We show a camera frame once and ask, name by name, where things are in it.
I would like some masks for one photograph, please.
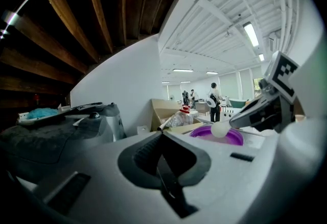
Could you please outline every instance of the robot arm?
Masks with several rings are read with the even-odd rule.
[[[298,65],[289,57],[276,52],[272,56],[264,79],[259,82],[262,95],[245,106],[230,121],[234,128],[252,126],[258,131],[274,129],[280,133],[295,120],[296,94],[289,84],[289,77]]]

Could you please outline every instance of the white wall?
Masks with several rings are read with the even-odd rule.
[[[168,97],[168,86],[167,85],[162,86],[161,92],[162,92],[162,98],[163,99],[169,99],[169,97]]]
[[[175,101],[180,101],[182,99],[180,85],[168,85],[168,93],[169,93],[169,97],[171,95],[175,97]]]
[[[251,83],[250,69],[240,71],[243,96],[242,99],[253,98],[253,86]]]
[[[207,95],[211,89],[211,83],[216,83],[217,88],[220,89],[218,76],[210,76],[207,79],[194,81],[191,83],[183,83],[181,84],[181,87],[182,91],[186,90],[188,93],[191,93],[191,90],[194,89],[194,91],[199,95],[199,98],[207,99]]]
[[[262,64],[261,64],[261,72],[262,72],[262,74],[265,74],[268,66],[269,66],[269,62],[262,62]]]
[[[228,74],[208,76],[206,79],[191,83],[184,83],[181,84],[181,90],[191,93],[191,90],[194,89],[198,93],[199,98],[207,99],[207,94],[211,89],[211,83],[216,83],[217,88],[223,96],[244,100],[253,99],[253,79],[263,77],[262,71],[265,70],[266,63],[263,63],[263,65],[264,67],[260,65]]]
[[[300,0],[299,24],[288,56],[302,65],[325,36],[324,24],[312,0]]]
[[[150,99],[162,96],[158,36],[137,42],[99,65],[71,91],[72,106],[116,103],[127,136],[151,126]]]

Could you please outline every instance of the white ball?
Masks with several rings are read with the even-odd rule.
[[[230,128],[229,120],[218,121],[211,126],[211,133],[217,138],[223,138],[227,135]]]

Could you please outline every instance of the gray device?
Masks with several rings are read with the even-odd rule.
[[[275,57],[270,68],[279,69],[272,75],[284,70]],[[40,181],[32,198],[62,223],[276,220],[322,166],[327,119],[294,123],[293,95],[273,86],[269,76],[261,82],[263,95],[229,121],[236,128],[280,132],[260,148],[142,133],[83,152]],[[287,82],[283,75],[279,80]]]
[[[0,134],[0,151],[16,176],[38,183],[78,154],[123,138],[117,105],[94,103],[6,129]]]

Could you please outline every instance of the cardboard box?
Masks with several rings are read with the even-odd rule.
[[[199,113],[207,113],[210,112],[210,107],[206,102],[198,102],[195,103],[195,109],[199,112]]]
[[[209,116],[209,115],[210,115],[210,112],[206,112],[206,113],[200,113],[200,112],[199,112],[198,117],[199,117],[199,116],[204,116],[204,117],[206,117],[206,116]]]
[[[157,128],[162,124],[162,119],[169,118],[181,108],[181,106],[175,101],[168,101],[164,99],[151,99],[151,102],[153,108],[151,131],[157,131]],[[202,126],[203,124],[204,123],[194,118],[192,125],[173,127],[165,130],[184,134]]]

